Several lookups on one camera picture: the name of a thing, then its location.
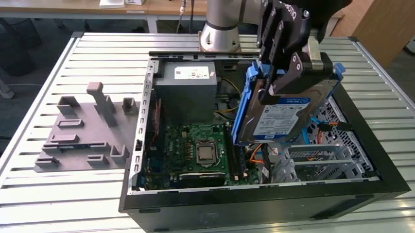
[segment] yellow cable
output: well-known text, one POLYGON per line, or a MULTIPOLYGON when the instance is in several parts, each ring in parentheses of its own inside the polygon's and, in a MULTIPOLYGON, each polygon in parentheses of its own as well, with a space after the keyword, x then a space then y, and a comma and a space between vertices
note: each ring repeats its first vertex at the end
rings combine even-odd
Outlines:
MULTIPOLYGON (((240 90, 239 88, 236 87, 236 85, 231 82, 230 79, 226 79, 226 78, 222 78, 223 80, 226 80, 231 85, 232 87, 235 88, 235 90, 238 91, 238 94, 239 94, 239 98, 242 98, 242 93, 240 93, 240 90)), ((231 109, 224 109, 224 110, 215 110, 215 112, 218 113, 228 113, 228 112, 232 112, 235 109, 238 109, 239 106, 231 108, 231 109)))
POLYGON ((230 121, 228 119, 226 119, 220 114, 216 114, 218 116, 220 116, 220 118, 226 121, 230 121))
POLYGON ((222 79, 226 80, 226 81, 232 85, 232 87, 236 89, 236 91, 238 91, 238 93, 239 93, 239 98, 242 98, 242 93, 240 93, 240 90, 239 90, 239 88, 236 87, 236 85, 231 82, 230 79, 226 79, 226 78, 222 78, 222 79))

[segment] cpu socket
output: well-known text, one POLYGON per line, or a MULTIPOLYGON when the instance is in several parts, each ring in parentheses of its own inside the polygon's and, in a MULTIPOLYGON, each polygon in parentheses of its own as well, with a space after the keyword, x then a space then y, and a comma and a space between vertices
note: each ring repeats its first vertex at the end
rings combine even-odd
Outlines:
POLYGON ((208 167, 216 163, 216 142, 215 140, 199 140, 196 143, 196 163, 208 167))

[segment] hard drive label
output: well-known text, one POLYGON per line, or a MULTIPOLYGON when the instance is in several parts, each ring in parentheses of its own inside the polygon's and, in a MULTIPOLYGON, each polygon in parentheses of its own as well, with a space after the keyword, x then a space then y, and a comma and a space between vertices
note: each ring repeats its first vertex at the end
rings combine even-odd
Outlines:
POLYGON ((278 104, 267 105, 254 131, 255 139, 284 137, 298 122, 298 112, 310 103, 310 98, 280 98, 278 104))

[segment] power supply label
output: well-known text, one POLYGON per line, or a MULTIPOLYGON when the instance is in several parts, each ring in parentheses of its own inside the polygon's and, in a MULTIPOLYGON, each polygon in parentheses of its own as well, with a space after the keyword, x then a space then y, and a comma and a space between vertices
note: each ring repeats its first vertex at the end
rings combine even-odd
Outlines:
POLYGON ((208 79, 208 67, 176 67, 175 79, 208 79))
POLYGON ((310 98, 280 98, 278 104, 267 105, 254 131, 256 140, 284 137, 298 122, 298 112, 310 103, 310 98))

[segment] metal rail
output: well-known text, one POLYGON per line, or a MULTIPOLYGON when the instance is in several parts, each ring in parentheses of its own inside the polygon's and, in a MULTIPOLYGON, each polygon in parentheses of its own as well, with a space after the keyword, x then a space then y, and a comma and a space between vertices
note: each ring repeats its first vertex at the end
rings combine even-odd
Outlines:
MULTIPOLYGON (((242 49, 258 51, 254 36, 242 49)), ((36 173, 32 170, 65 95, 92 101, 88 82, 104 83, 114 101, 140 99, 148 52, 198 51, 198 35, 85 33, 72 38, 0 159, 1 232, 143 232, 118 212, 123 169, 36 173)), ((347 68, 343 86, 408 182, 400 197, 379 201, 339 219, 198 230, 198 232, 414 232, 415 116, 412 102, 358 43, 327 38, 322 43, 347 68)))

